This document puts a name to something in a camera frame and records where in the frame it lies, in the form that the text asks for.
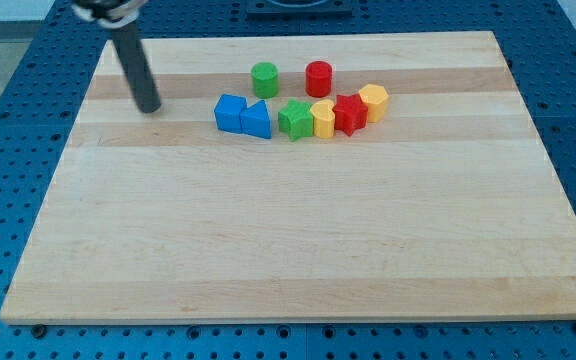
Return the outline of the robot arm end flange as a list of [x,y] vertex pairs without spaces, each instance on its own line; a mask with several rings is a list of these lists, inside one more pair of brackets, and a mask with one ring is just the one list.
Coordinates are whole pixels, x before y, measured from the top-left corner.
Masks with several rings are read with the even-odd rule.
[[96,22],[106,29],[118,29],[137,20],[148,0],[72,0],[77,17]]

